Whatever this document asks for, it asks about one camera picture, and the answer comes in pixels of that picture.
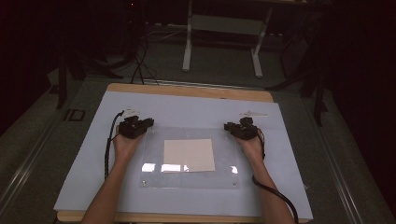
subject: white table leg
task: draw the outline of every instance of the white table leg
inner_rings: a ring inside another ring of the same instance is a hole
[[[262,29],[259,34],[259,41],[256,45],[256,48],[251,50],[251,58],[253,60],[254,73],[257,78],[262,78],[262,66],[260,65],[260,60],[259,60],[259,51],[260,48],[262,47],[262,40],[264,39],[265,31],[267,30],[268,22],[270,21],[272,11],[273,9],[271,7],[268,8],[265,21],[262,23]]]
[[[192,0],[189,1],[189,17],[187,18],[187,42],[186,49],[184,50],[183,59],[183,72],[190,71],[190,61],[191,61],[191,17],[192,17]]]

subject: hand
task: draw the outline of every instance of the hand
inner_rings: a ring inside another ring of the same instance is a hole
[[[258,136],[250,140],[242,140],[240,138],[235,137],[235,141],[242,146],[242,149],[244,150],[247,160],[250,162],[251,165],[257,164],[257,162],[262,163],[263,148],[259,136],[262,136],[262,131],[260,130],[258,130]]]
[[[117,136],[113,139],[116,154],[115,163],[128,164],[143,136],[144,134],[139,135],[136,139],[127,138],[119,134],[119,126],[117,126]]]

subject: person's left hand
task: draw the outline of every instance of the person's left hand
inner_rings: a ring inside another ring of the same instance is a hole
[[[143,136],[144,134],[139,135],[136,139],[127,138],[119,134],[119,127],[117,126],[117,136],[113,139],[116,154],[115,163],[128,164]]]

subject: wooden table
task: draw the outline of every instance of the wooden table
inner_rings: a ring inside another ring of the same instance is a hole
[[[205,97],[217,99],[233,99],[243,101],[272,103],[272,95],[267,91],[225,90],[196,87],[148,86],[131,84],[110,84],[107,91],[149,93],[160,95],[175,95],[189,97]],[[82,211],[58,211],[58,219],[64,222],[78,222],[82,220]],[[201,216],[201,215],[173,215],[173,214],[143,214],[117,213],[117,222],[191,222],[191,223],[254,223],[261,222],[260,217],[230,217],[230,216]]]

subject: forearm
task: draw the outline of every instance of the forearm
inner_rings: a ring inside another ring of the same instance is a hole
[[[251,163],[253,174],[256,180],[272,189],[276,189],[276,185],[262,161]],[[263,223],[294,223],[293,217],[290,213],[286,203],[278,198],[275,194],[266,189],[258,188],[260,201],[262,204],[262,221]]]
[[[116,164],[111,169],[105,183],[97,192],[81,223],[114,223],[120,189],[127,169],[126,164]]]

